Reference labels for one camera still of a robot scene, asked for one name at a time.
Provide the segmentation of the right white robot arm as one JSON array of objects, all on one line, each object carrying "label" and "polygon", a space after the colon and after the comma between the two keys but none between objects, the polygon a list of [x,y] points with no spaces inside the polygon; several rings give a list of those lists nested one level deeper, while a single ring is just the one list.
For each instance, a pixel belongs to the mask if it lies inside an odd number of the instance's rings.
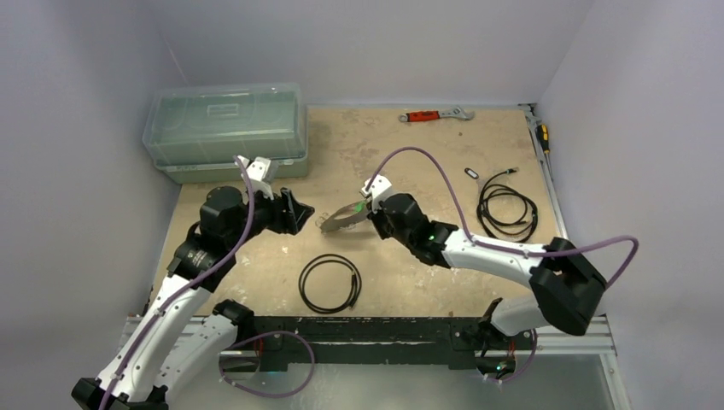
[{"label": "right white robot arm", "polygon": [[607,283],[568,240],[547,245],[472,236],[454,224],[430,220],[407,193],[367,197],[380,238],[393,238],[425,265],[484,272],[530,289],[528,296],[494,302],[479,325],[481,340],[498,348],[516,334],[551,325],[583,336]]}]

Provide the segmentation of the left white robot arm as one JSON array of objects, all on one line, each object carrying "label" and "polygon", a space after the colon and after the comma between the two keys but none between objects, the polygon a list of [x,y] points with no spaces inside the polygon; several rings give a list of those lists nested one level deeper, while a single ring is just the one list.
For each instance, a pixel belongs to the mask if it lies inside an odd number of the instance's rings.
[{"label": "left white robot arm", "polygon": [[286,188],[271,196],[211,190],[140,324],[98,376],[76,383],[73,399],[83,409],[168,409],[222,350],[245,349],[256,336],[254,312],[232,300],[218,304],[192,336],[182,335],[235,266],[240,246],[264,230],[295,235],[313,213]]}]

